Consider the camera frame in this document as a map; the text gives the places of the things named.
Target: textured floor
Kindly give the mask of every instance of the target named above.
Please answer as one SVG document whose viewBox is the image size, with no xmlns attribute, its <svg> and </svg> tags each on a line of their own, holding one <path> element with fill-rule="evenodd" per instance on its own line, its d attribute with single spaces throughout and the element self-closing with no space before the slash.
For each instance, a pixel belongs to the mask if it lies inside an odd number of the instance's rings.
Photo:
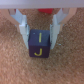
<svg viewBox="0 0 84 84">
<path fill-rule="evenodd" d="M 20 11 L 31 29 L 49 30 L 53 14 Z M 84 8 L 63 27 L 48 59 L 30 58 L 21 34 L 0 13 L 0 84 L 84 84 Z"/>
</svg>

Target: dark blue block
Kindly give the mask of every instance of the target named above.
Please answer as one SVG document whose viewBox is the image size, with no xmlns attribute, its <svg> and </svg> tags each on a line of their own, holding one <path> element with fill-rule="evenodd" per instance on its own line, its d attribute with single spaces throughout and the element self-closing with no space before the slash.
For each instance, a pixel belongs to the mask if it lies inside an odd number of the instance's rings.
<svg viewBox="0 0 84 84">
<path fill-rule="evenodd" d="M 50 52 L 50 31 L 32 29 L 28 45 L 30 57 L 48 58 Z"/>
</svg>

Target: red block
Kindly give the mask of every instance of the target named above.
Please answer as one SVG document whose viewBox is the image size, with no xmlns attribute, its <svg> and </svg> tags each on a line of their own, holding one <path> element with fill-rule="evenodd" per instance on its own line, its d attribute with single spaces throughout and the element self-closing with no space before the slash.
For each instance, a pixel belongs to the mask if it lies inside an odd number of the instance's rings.
<svg viewBox="0 0 84 84">
<path fill-rule="evenodd" d="M 38 9 L 38 11 L 51 14 L 53 9 L 52 8 L 51 9 Z"/>
</svg>

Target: yellow marking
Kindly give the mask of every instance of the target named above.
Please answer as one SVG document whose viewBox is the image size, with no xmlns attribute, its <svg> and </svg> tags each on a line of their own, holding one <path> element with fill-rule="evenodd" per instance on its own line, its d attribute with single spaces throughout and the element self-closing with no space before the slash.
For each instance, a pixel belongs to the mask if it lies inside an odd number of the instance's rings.
<svg viewBox="0 0 84 84">
<path fill-rule="evenodd" d="M 39 43 L 41 43 L 42 33 L 39 33 Z"/>
<path fill-rule="evenodd" d="M 36 55 L 36 56 L 41 56 L 41 55 L 42 55 L 42 48 L 40 48 L 40 53 L 39 53 L 39 54 L 34 53 L 34 55 Z"/>
</svg>

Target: block front face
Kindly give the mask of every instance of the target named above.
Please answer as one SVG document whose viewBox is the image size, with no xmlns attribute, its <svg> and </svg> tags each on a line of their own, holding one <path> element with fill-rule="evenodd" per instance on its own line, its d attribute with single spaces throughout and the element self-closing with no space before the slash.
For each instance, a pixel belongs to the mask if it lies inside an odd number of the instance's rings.
<svg viewBox="0 0 84 84">
<path fill-rule="evenodd" d="M 44 46 L 29 46 L 30 57 L 48 58 L 50 47 Z"/>
<path fill-rule="evenodd" d="M 31 30 L 28 45 L 30 57 L 47 58 L 50 51 L 50 31 Z"/>
</svg>

